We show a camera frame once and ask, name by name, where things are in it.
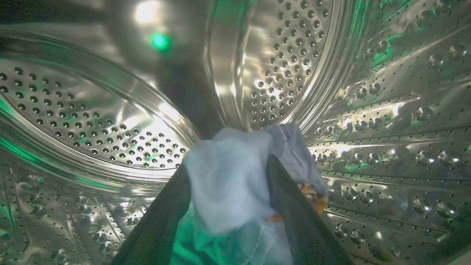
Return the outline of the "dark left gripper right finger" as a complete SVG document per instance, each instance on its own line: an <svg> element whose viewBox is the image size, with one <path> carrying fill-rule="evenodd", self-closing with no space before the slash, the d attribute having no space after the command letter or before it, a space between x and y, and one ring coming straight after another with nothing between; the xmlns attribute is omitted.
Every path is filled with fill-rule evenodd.
<svg viewBox="0 0 471 265"><path fill-rule="evenodd" d="M270 205L284 220L294 265L353 265L275 155L269 155L266 180Z"/></svg>

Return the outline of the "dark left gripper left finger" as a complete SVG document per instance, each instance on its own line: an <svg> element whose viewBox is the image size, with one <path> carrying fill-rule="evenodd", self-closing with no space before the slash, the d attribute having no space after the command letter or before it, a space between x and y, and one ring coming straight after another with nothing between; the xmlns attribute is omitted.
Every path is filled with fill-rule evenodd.
<svg viewBox="0 0 471 265"><path fill-rule="evenodd" d="M187 213L191 186L180 166L126 238L111 265L168 265L178 223Z"/></svg>

